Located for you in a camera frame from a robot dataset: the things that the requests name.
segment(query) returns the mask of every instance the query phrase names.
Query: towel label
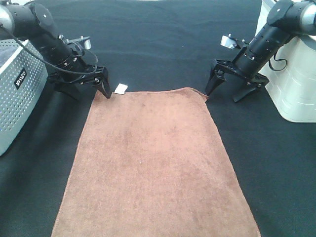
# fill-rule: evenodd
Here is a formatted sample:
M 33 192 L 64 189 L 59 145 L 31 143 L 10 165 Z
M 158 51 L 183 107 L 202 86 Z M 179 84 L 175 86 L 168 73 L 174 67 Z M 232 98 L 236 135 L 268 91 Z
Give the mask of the towel label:
M 28 74 L 26 73 L 26 70 L 25 68 L 22 69 L 22 71 L 19 73 L 19 76 L 17 79 L 15 79 L 14 81 L 14 85 L 15 85 L 15 88 L 18 90 L 20 88 L 20 86 L 22 85 L 25 77 L 27 76 Z
M 124 95 L 127 88 L 128 88 L 127 85 L 124 85 L 124 84 L 121 84 L 121 83 L 120 83 L 120 84 L 118 84 L 118 86 L 117 86 L 117 88 L 115 89 L 114 93 L 115 93 L 115 94 Z

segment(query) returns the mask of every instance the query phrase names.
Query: metal perforated panel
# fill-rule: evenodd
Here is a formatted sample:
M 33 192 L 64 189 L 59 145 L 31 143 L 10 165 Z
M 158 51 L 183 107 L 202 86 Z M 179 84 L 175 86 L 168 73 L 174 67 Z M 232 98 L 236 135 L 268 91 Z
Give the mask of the metal perforated panel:
M 23 43 L 41 57 L 28 41 Z M 0 74 L 0 155 L 11 144 L 33 110 L 47 78 L 45 65 L 22 49 L 14 40 L 0 41 L 0 48 L 17 48 Z M 26 76 L 20 87 L 15 86 L 22 70 Z

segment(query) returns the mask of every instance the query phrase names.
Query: black robotic arm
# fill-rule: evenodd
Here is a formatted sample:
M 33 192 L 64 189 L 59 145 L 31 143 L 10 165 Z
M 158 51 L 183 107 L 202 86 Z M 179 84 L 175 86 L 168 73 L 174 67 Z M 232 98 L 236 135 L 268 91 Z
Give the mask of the black robotic arm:
M 297 35 L 316 35 L 315 0 L 295 3 L 291 0 L 278 1 L 270 10 L 267 23 L 249 44 L 228 35 L 226 38 L 233 42 L 229 48 L 238 48 L 239 53 L 232 61 L 213 60 L 206 94 L 211 94 L 226 81 L 225 73 L 245 81 L 244 87 L 233 96 L 235 102 L 259 90 L 269 82 L 266 76 L 258 73 L 260 69 L 276 55 L 280 47 Z
M 64 40 L 49 10 L 39 3 L 24 6 L 5 0 L 0 3 L 0 40 L 15 39 L 22 47 L 19 40 L 29 40 L 44 60 L 24 47 L 25 50 L 56 70 L 48 77 L 55 84 L 55 90 L 78 99 L 75 84 L 91 83 L 110 98 L 107 69 L 97 65 L 96 56 L 95 65 L 86 64 L 82 58 L 90 48 L 89 37 Z

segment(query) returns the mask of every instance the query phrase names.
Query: black cloth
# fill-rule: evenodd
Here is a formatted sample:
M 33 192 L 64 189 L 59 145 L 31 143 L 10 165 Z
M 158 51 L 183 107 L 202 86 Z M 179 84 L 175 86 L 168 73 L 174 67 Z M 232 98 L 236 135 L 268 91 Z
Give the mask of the black cloth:
M 211 59 L 236 54 L 220 46 L 221 35 L 250 41 L 261 6 L 260 0 L 39 3 L 66 38 L 91 36 L 112 88 L 124 83 L 128 91 L 190 86 L 204 92 Z M 314 237 L 316 124 L 287 122 L 265 90 L 234 103 L 231 95 L 240 83 L 228 77 L 207 105 L 262 236 Z M 0 157 L 1 237 L 50 236 L 95 93 L 89 86 L 80 89 L 77 102 L 47 84 Z

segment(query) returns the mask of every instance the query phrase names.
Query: brown towel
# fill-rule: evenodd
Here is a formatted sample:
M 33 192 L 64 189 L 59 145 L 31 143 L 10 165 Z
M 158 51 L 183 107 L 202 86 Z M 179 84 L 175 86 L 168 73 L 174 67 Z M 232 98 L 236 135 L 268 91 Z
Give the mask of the brown towel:
M 97 93 L 52 237 L 260 236 L 205 100 Z

